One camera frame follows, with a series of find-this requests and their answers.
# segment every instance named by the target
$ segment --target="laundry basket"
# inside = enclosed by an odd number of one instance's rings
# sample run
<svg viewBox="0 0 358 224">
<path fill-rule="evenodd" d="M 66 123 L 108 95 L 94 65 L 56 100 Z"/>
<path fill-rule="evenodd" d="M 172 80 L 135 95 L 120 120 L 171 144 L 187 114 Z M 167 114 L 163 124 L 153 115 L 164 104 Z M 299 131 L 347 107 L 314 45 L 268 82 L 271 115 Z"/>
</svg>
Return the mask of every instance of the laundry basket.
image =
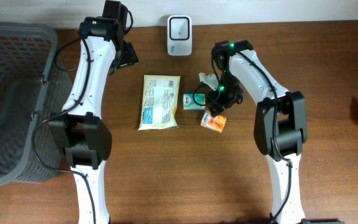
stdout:
<svg viewBox="0 0 358 224">
<path fill-rule="evenodd" d="M 57 45 L 48 26 L 0 22 L 0 186 L 56 175 L 39 163 L 30 139 L 37 123 L 61 111 L 71 90 L 68 75 L 53 69 Z M 60 153 L 47 125 L 37 131 L 35 145 L 46 164 L 59 167 Z"/>
</svg>

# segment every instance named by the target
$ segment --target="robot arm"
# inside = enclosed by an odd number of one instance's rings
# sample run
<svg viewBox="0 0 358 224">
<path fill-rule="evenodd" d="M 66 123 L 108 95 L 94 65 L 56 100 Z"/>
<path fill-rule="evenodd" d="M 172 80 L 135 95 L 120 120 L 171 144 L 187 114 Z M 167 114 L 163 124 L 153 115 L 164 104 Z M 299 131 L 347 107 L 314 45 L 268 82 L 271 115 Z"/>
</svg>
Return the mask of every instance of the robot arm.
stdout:
<svg viewBox="0 0 358 224">
<path fill-rule="evenodd" d="M 234 103 L 242 102 L 243 91 L 239 86 L 242 83 L 257 105 L 254 137 L 270 169 L 273 188 L 271 215 L 274 217 L 278 214 L 275 221 L 279 224 L 300 223 L 305 218 L 300 201 L 298 176 L 302 144 L 307 137 L 305 99 L 300 92 L 290 93 L 274 80 L 257 58 L 253 46 L 246 40 L 217 43 L 212 55 L 218 68 L 223 71 L 218 88 L 219 96 L 217 97 L 216 91 L 207 94 L 206 102 L 212 116 L 223 112 L 225 108 L 230 108 Z M 272 124 L 273 116 L 277 115 L 273 110 L 275 96 L 267 78 L 276 90 L 278 111 L 288 114 L 287 119 L 277 123 L 276 136 L 281 155 L 291 160 L 291 169 L 273 150 Z M 285 206 L 279 211 L 286 198 Z"/>
<path fill-rule="evenodd" d="M 109 69 L 115 71 L 138 62 L 132 44 L 124 41 L 127 13 L 120 2 L 106 1 L 102 17 L 87 17 L 81 23 L 80 62 L 63 111 L 76 106 L 49 122 L 53 138 L 71 170 L 83 174 L 89 184 L 90 194 L 83 178 L 75 175 L 80 224 L 94 223 L 94 217 L 100 224 L 110 220 L 104 196 L 104 167 L 111 152 L 112 136 L 101 121 L 101 102 Z"/>
</svg>

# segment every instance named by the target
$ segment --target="cable clip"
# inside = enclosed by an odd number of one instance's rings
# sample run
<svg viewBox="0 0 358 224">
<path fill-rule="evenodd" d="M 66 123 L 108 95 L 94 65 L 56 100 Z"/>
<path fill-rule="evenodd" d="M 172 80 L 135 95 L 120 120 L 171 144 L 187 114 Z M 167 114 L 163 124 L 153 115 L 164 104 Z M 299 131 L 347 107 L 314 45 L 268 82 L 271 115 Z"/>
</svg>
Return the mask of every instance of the cable clip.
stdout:
<svg viewBox="0 0 358 224">
<path fill-rule="evenodd" d="M 74 102 L 75 102 L 76 104 L 80 105 L 80 106 L 84 105 L 83 102 L 80 102 L 80 101 L 78 101 L 78 100 L 74 100 Z"/>
<path fill-rule="evenodd" d="M 41 84 L 45 84 L 47 81 L 45 80 L 45 76 L 44 75 L 42 75 L 41 76 Z"/>
<path fill-rule="evenodd" d="M 292 166 L 292 162 L 291 162 L 291 161 L 288 161 L 288 162 L 287 162 L 287 167 L 289 167 L 289 168 L 292 169 L 293 166 Z"/>
<path fill-rule="evenodd" d="M 31 112 L 31 121 L 34 120 L 34 116 L 35 116 L 35 115 L 38 115 L 38 111 L 33 111 L 33 112 Z"/>
</svg>

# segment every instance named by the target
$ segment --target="wooden desk surface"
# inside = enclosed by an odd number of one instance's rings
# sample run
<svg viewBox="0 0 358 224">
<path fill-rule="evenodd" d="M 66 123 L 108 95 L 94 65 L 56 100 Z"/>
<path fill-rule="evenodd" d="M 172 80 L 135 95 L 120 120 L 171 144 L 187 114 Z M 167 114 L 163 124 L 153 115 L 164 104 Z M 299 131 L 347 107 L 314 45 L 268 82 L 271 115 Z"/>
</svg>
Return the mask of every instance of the wooden desk surface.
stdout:
<svg viewBox="0 0 358 224">
<path fill-rule="evenodd" d="M 58 34 L 61 44 L 76 38 L 73 30 Z M 217 223 L 269 217 L 269 168 L 254 142 L 251 98 L 224 112 L 222 134 L 202 128 L 203 112 L 183 111 L 180 103 L 183 93 L 198 86 L 199 72 L 212 72 L 211 49 L 226 39 L 250 40 L 278 82 L 306 97 L 309 136 L 300 168 L 306 217 L 358 223 L 358 21 L 196 26 L 189 57 L 168 56 L 164 27 L 134 28 L 126 40 L 140 63 L 108 77 L 103 98 L 103 120 L 113 135 L 105 171 L 112 220 Z M 62 53 L 67 68 L 76 66 L 79 55 L 79 45 Z M 137 132 L 144 74 L 181 75 L 179 129 Z M 0 223 L 77 221 L 72 175 L 0 187 Z"/>
</svg>

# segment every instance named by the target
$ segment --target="snack package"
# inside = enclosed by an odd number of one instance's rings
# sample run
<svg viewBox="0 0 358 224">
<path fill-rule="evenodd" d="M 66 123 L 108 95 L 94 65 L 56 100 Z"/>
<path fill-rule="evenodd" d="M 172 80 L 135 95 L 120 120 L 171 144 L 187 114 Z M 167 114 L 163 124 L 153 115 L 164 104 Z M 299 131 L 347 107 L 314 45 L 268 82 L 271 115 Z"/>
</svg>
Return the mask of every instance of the snack package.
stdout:
<svg viewBox="0 0 358 224">
<path fill-rule="evenodd" d="M 194 96 L 197 103 L 204 105 L 205 104 L 205 95 L 196 93 Z M 205 106 L 199 106 L 193 101 L 192 93 L 183 94 L 183 109 L 184 110 L 205 110 Z"/>
<path fill-rule="evenodd" d="M 226 118 L 224 116 L 217 115 L 213 118 L 209 111 L 205 111 L 203 119 L 201 120 L 202 127 L 217 131 L 219 133 L 222 133 L 225 123 Z"/>
<path fill-rule="evenodd" d="M 180 76 L 144 75 L 142 115 L 138 131 L 177 128 Z"/>
</svg>

